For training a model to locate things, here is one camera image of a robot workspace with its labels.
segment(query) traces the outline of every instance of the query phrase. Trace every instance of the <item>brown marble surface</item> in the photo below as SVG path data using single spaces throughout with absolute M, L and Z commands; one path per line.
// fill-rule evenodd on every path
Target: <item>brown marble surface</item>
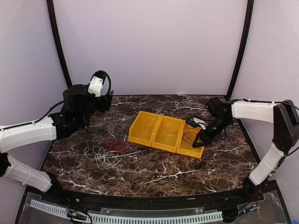
M 139 111 L 186 119 L 209 118 L 204 104 L 210 96 L 115 96 L 111 110 L 96 112 L 90 130 L 57 140 L 43 171 L 58 176 L 64 189 L 114 196 L 185 196 L 240 188 L 256 161 L 236 121 L 205 147 L 202 158 L 168 153 L 128 142 L 128 131 Z M 115 167 L 100 170 L 84 155 L 86 147 L 124 141 L 127 151 Z

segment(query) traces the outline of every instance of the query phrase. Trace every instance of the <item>white cable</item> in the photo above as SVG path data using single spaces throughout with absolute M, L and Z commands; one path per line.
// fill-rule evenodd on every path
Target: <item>white cable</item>
M 90 158 L 87 155 L 87 153 L 90 150 L 91 149 L 89 147 L 86 147 L 84 149 L 84 155 L 90 161 L 95 160 L 97 163 L 97 166 L 100 170 L 111 169 L 111 168 L 115 167 L 117 164 L 119 164 L 120 161 L 122 160 L 122 157 L 115 155 L 115 153 L 118 153 L 117 151 L 111 150 L 111 151 L 107 152 L 106 149 L 104 149 L 103 147 L 99 147 L 99 146 L 94 146 L 92 148 L 94 157 Z

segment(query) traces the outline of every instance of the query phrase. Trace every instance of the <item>yellow box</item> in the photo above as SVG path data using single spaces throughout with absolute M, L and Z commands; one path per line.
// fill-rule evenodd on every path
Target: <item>yellow box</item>
M 154 138 L 151 146 L 175 153 L 178 142 L 181 139 L 180 133 L 183 127 L 184 120 L 161 116 L 154 130 Z
M 198 159 L 201 158 L 205 147 L 192 147 L 195 137 L 200 130 L 200 127 L 193 128 L 190 125 L 186 125 L 184 121 L 184 127 L 182 128 L 180 133 L 181 138 L 178 143 L 177 154 L 188 155 Z
M 140 111 L 129 130 L 129 142 L 151 147 L 161 115 Z

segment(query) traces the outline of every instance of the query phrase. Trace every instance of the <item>marble table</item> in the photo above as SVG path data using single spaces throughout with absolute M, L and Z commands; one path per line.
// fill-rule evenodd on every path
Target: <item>marble table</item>
M 256 160 L 236 120 L 227 128 L 228 137 L 216 137 L 200 160 L 128 142 L 139 111 L 209 118 L 204 105 L 210 97 L 115 96 L 109 112 L 93 115 L 89 132 L 80 130 L 52 144 L 43 171 L 56 174 L 64 189 L 111 196 L 186 196 L 240 188 Z M 105 140 L 124 141 L 126 152 L 117 166 L 100 170 L 84 149 L 103 146 Z

